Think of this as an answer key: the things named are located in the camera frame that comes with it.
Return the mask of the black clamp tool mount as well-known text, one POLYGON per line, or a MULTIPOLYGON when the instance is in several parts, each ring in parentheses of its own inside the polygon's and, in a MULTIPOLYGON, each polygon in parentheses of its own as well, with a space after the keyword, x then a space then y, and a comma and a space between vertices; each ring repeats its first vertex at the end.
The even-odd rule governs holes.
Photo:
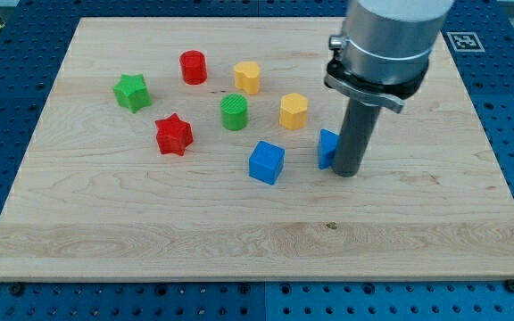
POLYGON ((347 73, 340 61, 332 59, 327 64, 324 84, 356 101, 385 107, 395 113, 400 113, 406 105, 405 101, 419 90, 427 70, 428 62, 415 78, 399 84, 384 85, 369 82, 347 73))

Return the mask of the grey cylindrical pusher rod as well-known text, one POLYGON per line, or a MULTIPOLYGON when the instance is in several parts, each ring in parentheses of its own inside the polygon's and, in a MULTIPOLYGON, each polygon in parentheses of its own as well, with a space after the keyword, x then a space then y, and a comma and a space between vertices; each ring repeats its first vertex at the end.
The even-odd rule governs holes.
POLYGON ((380 111, 379 106, 349 100, 332 165, 338 176, 353 177, 358 173, 380 111))

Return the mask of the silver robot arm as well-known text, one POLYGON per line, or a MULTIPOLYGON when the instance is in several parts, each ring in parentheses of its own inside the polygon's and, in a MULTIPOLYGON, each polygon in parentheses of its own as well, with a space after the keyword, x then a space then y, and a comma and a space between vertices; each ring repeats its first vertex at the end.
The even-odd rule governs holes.
POLYGON ((325 86, 349 98, 332 165, 353 177, 383 108, 400 113, 416 94, 429 55, 453 0, 351 0, 341 31, 328 40, 333 52, 325 86))

